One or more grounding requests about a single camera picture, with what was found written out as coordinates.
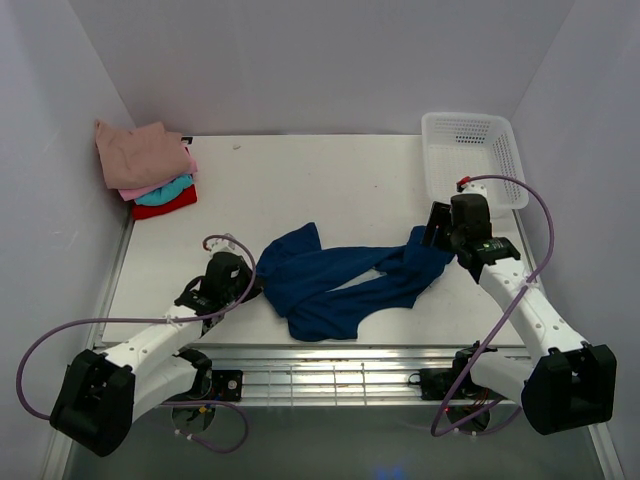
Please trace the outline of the red folded t shirt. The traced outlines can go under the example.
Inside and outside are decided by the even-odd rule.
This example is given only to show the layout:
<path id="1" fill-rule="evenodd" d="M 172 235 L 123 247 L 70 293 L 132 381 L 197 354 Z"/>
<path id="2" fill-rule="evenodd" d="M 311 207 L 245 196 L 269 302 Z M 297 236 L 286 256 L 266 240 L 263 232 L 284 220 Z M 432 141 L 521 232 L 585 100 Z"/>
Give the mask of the red folded t shirt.
<path id="1" fill-rule="evenodd" d="M 173 200 L 159 206 L 144 206 L 135 204 L 132 208 L 132 218 L 135 221 L 146 220 L 172 213 L 189 205 L 195 204 L 198 200 L 195 185 L 191 185 L 181 192 Z"/>

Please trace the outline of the white plastic basket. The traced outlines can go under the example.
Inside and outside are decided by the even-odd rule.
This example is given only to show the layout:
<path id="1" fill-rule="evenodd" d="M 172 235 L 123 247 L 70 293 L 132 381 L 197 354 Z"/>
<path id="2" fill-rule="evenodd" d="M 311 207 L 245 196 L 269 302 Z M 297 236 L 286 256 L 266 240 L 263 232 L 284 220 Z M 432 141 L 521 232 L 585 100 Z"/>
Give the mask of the white plastic basket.
<path id="1" fill-rule="evenodd" d="M 502 216 L 529 203 L 526 189 L 512 183 L 525 180 L 511 124 L 501 116 L 431 112 L 421 119 L 426 191 L 433 201 L 447 202 L 464 177 L 489 175 L 491 214 Z M 501 175 L 506 180 L 493 177 Z"/>

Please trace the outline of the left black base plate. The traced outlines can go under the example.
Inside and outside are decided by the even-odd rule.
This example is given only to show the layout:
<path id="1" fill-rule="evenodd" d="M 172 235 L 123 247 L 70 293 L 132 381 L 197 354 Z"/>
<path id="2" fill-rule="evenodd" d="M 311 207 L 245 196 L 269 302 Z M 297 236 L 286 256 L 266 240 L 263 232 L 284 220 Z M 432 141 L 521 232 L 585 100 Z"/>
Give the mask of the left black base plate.
<path id="1" fill-rule="evenodd" d="M 244 372 L 241 370 L 210 370 L 205 374 L 203 399 L 224 402 L 242 400 Z"/>

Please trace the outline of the beige folded t shirt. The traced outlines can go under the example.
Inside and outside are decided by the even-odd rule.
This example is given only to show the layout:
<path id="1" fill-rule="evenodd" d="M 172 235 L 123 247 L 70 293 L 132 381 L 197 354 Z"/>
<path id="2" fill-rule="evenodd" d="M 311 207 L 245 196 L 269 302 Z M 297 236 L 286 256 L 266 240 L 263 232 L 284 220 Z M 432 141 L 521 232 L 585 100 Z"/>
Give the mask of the beige folded t shirt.
<path id="1" fill-rule="evenodd" d="M 95 145 L 109 189 L 138 189 L 186 173 L 192 163 L 180 133 L 162 122 L 133 130 L 95 122 Z"/>

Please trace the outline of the pink folded t shirt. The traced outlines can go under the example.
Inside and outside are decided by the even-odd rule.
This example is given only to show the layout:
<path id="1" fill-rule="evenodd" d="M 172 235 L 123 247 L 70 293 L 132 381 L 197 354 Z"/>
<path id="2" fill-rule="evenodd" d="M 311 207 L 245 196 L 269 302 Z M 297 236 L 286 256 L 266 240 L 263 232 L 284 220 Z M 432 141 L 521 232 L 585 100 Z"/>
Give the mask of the pink folded t shirt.
<path id="1" fill-rule="evenodd" d="M 176 177 L 179 177 L 181 175 L 184 174 L 191 174 L 192 176 L 198 171 L 198 166 L 196 161 L 193 159 L 193 157 L 191 155 L 188 155 L 189 160 L 190 160 L 190 166 L 189 168 L 182 174 L 178 175 L 178 176 L 174 176 L 172 178 L 170 178 L 169 180 L 164 180 L 161 181 L 157 184 L 154 185 L 150 185 L 150 186 L 146 186 L 146 187 L 141 187 L 141 188 L 137 188 L 137 189 L 119 189 L 118 193 L 119 195 L 122 197 L 122 199 L 124 201 L 134 201 L 136 198 L 149 193 L 153 190 L 155 190 L 158 187 L 161 187 L 167 183 L 169 183 L 170 181 L 172 181 L 173 179 L 175 179 Z"/>

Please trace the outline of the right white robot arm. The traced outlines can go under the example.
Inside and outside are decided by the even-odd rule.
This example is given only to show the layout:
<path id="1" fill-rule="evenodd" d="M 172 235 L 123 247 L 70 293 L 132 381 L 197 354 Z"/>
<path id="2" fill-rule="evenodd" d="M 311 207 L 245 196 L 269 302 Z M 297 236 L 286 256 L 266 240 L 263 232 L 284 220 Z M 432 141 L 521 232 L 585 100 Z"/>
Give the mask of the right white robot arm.
<path id="1" fill-rule="evenodd" d="M 612 418 L 614 353 L 588 342 L 535 287 L 514 244 L 494 236 L 483 195 L 458 194 L 448 203 L 433 203 L 423 243 L 456 256 L 501 308 L 496 329 L 510 323 L 531 359 L 525 365 L 501 355 L 491 345 L 497 334 L 491 331 L 484 341 L 456 354 L 443 408 L 456 394 L 474 397 L 487 389 L 517 404 L 542 435 Z"/>

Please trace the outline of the aluminium rail frame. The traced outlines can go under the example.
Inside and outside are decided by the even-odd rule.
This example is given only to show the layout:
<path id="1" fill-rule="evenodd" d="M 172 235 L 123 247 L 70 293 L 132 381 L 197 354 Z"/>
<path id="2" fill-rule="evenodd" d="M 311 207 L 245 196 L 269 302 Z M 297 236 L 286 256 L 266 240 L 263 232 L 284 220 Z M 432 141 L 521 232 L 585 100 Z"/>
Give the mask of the aluminium rail frame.
<path id="1" fill-rule="evenodd" d="M 214 370 L 244 372 L 244 407 L 400 406 L 422 400 L 407 384 L 422 368 L 450 367 L 453 349 L 242 349 L 200 351 Z"/>

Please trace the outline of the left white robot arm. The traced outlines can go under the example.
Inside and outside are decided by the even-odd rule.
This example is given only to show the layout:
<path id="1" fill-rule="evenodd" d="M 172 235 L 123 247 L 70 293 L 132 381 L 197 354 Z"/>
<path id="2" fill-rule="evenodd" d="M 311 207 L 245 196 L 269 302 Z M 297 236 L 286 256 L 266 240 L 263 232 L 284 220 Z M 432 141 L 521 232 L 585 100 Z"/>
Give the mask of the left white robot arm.
<path id="1" fill-rule="evenodd" d="M 223 248 L 160 322 L 101 353 L 78 354 L 66 369 L 50 425 L 105 457 L 137 419 L 164 403 L 187 422 L 209 423 L 217 405 L 239 401 L 240 371 L 214 370 L 212 360 L 191 345 L 231 306 L 260 294 L 252 274 L 242 256 Z"/>

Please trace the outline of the blue printed t shirt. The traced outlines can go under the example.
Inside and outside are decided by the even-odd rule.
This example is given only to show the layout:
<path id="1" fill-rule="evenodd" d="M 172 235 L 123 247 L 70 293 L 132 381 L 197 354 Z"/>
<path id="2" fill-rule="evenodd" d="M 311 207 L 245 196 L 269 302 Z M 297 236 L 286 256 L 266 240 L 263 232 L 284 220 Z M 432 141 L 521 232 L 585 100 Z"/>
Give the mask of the blue printed t shirt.
<path id="1" fill-rule="evenodd" d="M 309 222 L 272 241 L 257 263 L 264 296 L 303 342 L 354 340 L 360 323 L 387 309 L 411 309 L 453 255 L 425 246 L 423 226 L 393 247 L 323 248 Z"/>

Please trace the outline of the teal folded t shirt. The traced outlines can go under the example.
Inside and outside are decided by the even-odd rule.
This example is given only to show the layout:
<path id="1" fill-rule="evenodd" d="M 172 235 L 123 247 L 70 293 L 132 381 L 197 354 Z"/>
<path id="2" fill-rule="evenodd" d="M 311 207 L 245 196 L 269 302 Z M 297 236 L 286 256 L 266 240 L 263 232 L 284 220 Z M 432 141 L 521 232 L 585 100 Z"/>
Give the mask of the teal folded t shirt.
<path id="1" fill-rule="evenodd" d="M 162 206 L 176 199 L 184 190 L 190 188 L 194 184 L 191 174 L 184 174 L 176 177 L 169 183 L 156 188 L 134 200 L 136 205 L 142 206 Z"/>

